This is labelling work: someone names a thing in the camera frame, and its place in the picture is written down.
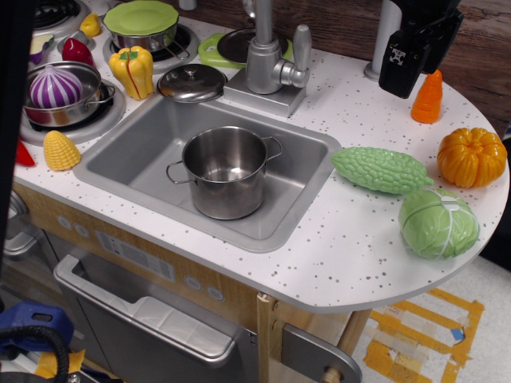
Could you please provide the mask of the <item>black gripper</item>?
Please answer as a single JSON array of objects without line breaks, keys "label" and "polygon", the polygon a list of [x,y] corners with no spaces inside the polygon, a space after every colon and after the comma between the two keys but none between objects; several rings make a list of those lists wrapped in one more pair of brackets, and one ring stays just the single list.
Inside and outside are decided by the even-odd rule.
[{"label": "black gripper", "polygon": [[419,74],[432,74],[442,63],[461,26],[458,1],[394,1],[399,27],[386,39],[378,83],[407,98]]}]

